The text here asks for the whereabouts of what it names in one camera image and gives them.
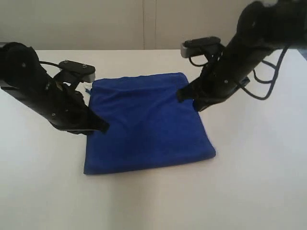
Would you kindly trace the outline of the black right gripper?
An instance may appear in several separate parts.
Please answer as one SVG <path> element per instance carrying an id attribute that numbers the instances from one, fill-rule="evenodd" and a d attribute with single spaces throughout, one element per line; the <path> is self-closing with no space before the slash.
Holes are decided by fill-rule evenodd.
<path id="1" fill-rule="evenodd" d="M 232 94 L 237 83 L 243 80 L 268 54 L 267 47 L 247 46 L 241 38 L 234 36 L 211 70 L 201 75 L 201 84 L 191 82 L 177 90 L 178 102 L 194 100 L 193 108 L 197 112 L 224 102 L 225 98 Z"/>

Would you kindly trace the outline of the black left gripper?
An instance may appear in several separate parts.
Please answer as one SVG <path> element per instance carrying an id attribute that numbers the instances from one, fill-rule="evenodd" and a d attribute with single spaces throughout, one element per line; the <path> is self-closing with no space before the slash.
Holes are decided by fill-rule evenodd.
<path id="1" fill-rule="evenodd" d="M 85 105 L 80 93 L 50 77 L 34 49 L 21 43 L 0 48 L 0 88 L 58 130 L 73 134 L 109 130 L 110 124 Z"/>

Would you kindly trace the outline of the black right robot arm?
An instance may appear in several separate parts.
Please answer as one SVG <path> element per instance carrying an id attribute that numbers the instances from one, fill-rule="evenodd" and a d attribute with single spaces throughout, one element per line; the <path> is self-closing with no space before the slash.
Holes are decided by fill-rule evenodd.
<path id="1" fill-rule="evenodd" d="M 183 58 L 205 56 L 207 61 L 201 65 L 199 77 L 177 91 L 177 99 L 179 102 L 192 100 L 198 112 L 222 103 L 238 90 L 245 90 L 248 74 L 255 73 L 258 64 L 265 63 L 267 56 L 280 50 L 277 63 L 268 63 L 274 70 L 272 79 L 258 80 L 269 86 L 266 95 L 260 98 L 266 100 L 274 89 L 287 50 L 306 47 L 306 1 L 279 0 L 271 6 L 254 1 L 242 11 L 228 45 L 222 45 L 216 36 L 181 44 Z"/>

